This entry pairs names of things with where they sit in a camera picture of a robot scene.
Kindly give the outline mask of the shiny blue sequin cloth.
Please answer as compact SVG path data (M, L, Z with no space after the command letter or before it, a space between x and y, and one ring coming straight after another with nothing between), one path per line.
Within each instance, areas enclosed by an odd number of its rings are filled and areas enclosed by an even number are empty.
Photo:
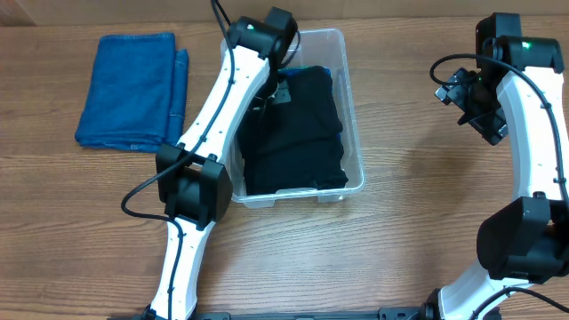
M333 80L322 66L287 68L292 100L278 107L284 133L293 141L337 138L343 126L333 98Z

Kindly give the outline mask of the black cloth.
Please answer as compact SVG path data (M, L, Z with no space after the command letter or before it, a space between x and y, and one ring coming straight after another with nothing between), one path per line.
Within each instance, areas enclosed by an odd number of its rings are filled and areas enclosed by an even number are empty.
M327 68L289 69L281 75L280 83L285 90L276 95L264 113L251 113L241 123L238 145L243 158L335 138L343 130Z
M341 140L333 136L246 156L246 192L257 196L292 188L344 188L349 179L341 168L343 155Z

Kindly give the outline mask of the clear plastic storage bin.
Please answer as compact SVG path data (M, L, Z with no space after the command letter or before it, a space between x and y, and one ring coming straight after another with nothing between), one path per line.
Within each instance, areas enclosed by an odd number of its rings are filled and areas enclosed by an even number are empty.
M288 51L293 59L292 68L322 66L330 71L332 96L343 126L340 134L344 156L341 169L347 174L345 188L317 190L315 188L289 188L274 194L248 196L245 190L244 160L238 146L228 153L228 172L233 182L232 200L247 208L269 208L285 199L315 197L318 202L338 202L360 191L365 185L365 169L357 128L357 117L349 77L348 55L344 36L337 28L304 29L293 40Z

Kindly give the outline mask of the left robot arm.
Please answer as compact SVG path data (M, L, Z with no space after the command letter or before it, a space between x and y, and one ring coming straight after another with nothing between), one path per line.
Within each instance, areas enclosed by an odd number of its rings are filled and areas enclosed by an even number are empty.
M273 7L263 21L241 17L221 28L226 45L201 111L175 146L156 154L167 242L160 283L144 319L190 319L207 239L225 215L233 185L227 160L252 104L276 91L277 71L298 33L293 15Z

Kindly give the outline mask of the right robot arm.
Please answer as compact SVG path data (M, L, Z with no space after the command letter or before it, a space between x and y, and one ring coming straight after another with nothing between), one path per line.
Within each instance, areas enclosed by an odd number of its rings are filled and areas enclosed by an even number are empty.
M419 319L497 319L516 292L568 273L568 134L562 106L562 50L553 38L527 37L516 13L496 12L476 27L473 70L439 81L436 95L462 111L488 143L509 140L510 204L477 231L475 262L433 291Z

